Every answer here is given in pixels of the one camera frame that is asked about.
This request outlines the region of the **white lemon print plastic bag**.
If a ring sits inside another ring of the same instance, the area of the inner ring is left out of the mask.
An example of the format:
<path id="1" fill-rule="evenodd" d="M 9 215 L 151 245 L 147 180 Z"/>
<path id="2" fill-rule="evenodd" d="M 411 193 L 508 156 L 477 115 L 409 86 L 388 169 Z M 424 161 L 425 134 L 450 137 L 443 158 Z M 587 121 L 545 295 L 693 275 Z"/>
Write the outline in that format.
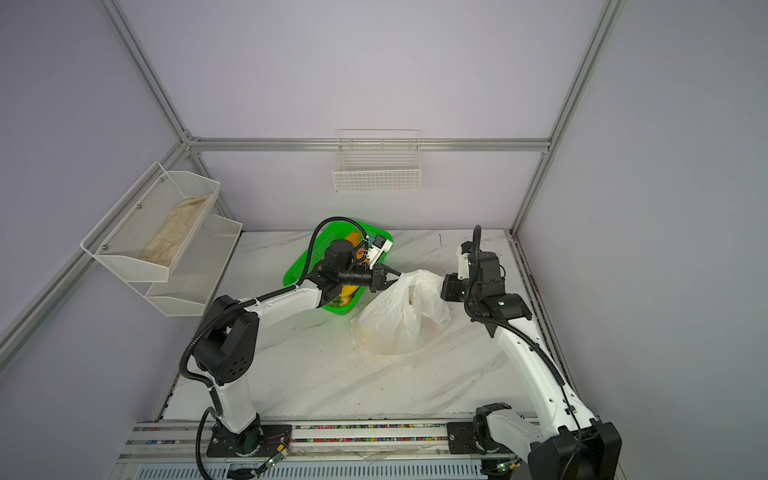
<path id="1" fill-rule="evenodd" d="M 402 274 L 352 323 L 355 344 L 378 355 L 403 355 L 437 339 L 452 319 L 442 285 L 443 278 L 428 270 Z"/>

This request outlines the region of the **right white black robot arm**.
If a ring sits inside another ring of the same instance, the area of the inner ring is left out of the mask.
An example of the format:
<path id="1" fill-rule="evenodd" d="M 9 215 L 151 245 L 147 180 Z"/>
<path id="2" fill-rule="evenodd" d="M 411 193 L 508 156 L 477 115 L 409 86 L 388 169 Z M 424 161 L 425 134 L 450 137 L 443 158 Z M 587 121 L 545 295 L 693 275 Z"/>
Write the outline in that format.
<path id="1" fill-rule="evenodd" d="M 527 420 L 504 402 L 481 406 L 471 423 L 449 424 L 451 451 L 511 454 L 511 461 L 489 470 L 496 478 L 510 477 L 519 463 L 535 479 L 614 478 L 622 447 L 618 430 L 566 381 L 527 304 L 507 292 L 498 256 L 473 239 L 457 257 L 458 270 L 445 277 L 440 296 L 462 304 L 469 319 L 486 328 L 519 375 L 536 416 Z"/>

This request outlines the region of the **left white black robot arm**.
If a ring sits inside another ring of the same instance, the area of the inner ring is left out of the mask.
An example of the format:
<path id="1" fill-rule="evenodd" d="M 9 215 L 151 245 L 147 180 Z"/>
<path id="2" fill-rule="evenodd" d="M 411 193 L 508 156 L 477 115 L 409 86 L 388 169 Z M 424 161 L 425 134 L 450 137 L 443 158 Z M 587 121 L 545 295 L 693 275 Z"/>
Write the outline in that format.
<path id="1" fill-rule="evenodd" d="M 324 307 L 347 286 L 372 292 L 389 288 L 394 282 L 388 277 L 399 273 L 380 258 L 392 246 L 392 240 L 382 235 L 357 244 L 337 239 L 317 262 L 311 261 L 313 249 L 308 248 L 299 279 L 286 287 L 248 300 L 228 295 L 214 300 L 179 361 L 179 374 L 203 384 L 210 396 L 212 405 L 204 416 L 215 419 L 214 442 L 243 457 L 255 455 L 268 443 L 247 380 L 259 328 Z"/>

